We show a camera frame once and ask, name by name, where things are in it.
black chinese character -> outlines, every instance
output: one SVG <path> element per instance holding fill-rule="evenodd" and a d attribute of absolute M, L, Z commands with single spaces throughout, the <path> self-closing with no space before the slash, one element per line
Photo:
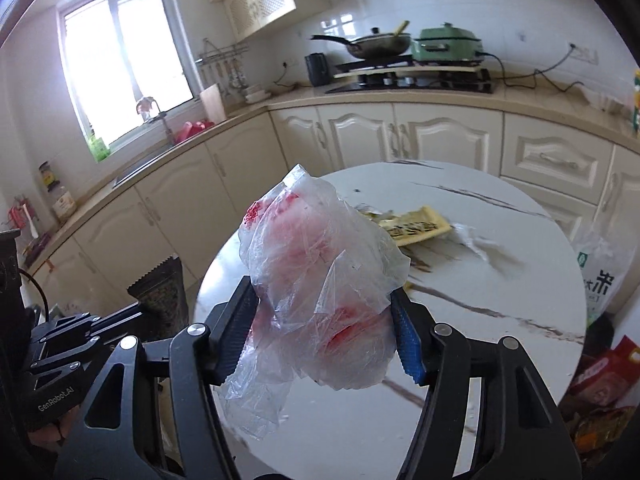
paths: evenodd
<path fill-rule="evenodd" d="M 596 278 L 598 283 L 593 286 L 593 291 L 598 294 L 606 294 L 609 290 L 609 285 L 613 284 L 613 280 L 615 280 L 615 276 L 611 276 L 608 272 L 601 270 L 600 276 Z"/>

yellow package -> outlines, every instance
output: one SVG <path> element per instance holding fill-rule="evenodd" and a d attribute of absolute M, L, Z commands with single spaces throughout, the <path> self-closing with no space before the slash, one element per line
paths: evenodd
<path fill-rule="evenodd" d="M 437 211 L 423 206 L 377 224 L 394 239 L 398 247 L 415 244 L 451 231 L 451 226 Z"/>

table top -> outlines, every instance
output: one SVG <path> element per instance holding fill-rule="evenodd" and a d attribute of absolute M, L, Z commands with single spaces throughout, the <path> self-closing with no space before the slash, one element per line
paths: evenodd
<path fill-rule="evenodd" d="M 411 246 L 413 301 L 469 338 L 519 339 L 553 398 L 566 391 L 586 329 L 584 285 L 560 228 L 529 196 L 507 182 L 455 164 L 382 162 L 323 177 L 349 204 L 395 213 L 429 205 L 452 223 L 475 229 L 500 249 L 487 263 L 448 240 Z M 234 234 L 207 272 L 194 310 L 203 321 L 227 301 L 247 273 Z M 414 434 L 425 388 L 404 374 L 397 356 L 386 380 L 365 390 L 333 391 L 296 380 L 278 431 L 249 448 L 296 480 L 394 478 Z M 472 380 L 456 474 L 469 468 L 478 425 L 479 381 Z"/>

green logo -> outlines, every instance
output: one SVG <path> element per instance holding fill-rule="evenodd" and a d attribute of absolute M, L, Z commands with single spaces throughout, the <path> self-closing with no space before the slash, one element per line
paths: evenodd
<path fill-rule="evenodd" d="M 587 263 L 587 258 L 588 257 L 589 257 L 588 254 L 578 253 L 578 265 L 580 265 L 581 269 L 583 269 L 584 268 L 584 264 Z"/>

black snack bag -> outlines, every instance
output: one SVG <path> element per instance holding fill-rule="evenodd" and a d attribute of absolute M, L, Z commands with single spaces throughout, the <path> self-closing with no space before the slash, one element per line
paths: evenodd
<path fill-rule="evenodd" d="M 158 319 L 156 327 L 150 329 L 149 341 L 173 337 L 189 323 L 182 263 L 177 254 L 146 273 L 127 292 L 140 302 L 144 312 Z"/>

